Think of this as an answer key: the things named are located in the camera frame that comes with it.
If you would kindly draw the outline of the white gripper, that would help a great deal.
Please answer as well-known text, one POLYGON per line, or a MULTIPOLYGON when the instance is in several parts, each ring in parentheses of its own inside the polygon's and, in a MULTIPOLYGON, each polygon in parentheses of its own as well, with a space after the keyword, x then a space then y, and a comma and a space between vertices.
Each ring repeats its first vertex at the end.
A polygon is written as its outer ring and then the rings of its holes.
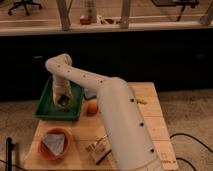
POLYGON ((62 95, 68 96, 70 98, 70 103, 71 103, 72 92, 71 92, 71 85, 69 80, 59 76, 54 76, 52 90, 53 90, 53 102, 55 105, 60 106, 58 104, 58 100, 62 95))

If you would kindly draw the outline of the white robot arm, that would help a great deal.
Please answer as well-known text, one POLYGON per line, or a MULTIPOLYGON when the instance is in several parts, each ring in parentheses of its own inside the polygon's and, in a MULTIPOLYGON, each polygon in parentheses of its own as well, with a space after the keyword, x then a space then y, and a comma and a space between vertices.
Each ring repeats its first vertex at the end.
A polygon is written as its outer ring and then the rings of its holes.
POLYGON ((46 69, 96 93, 102 122, 119 171, 164 171, 131 86, 118 77, 107 77, 48 59, 46 69))

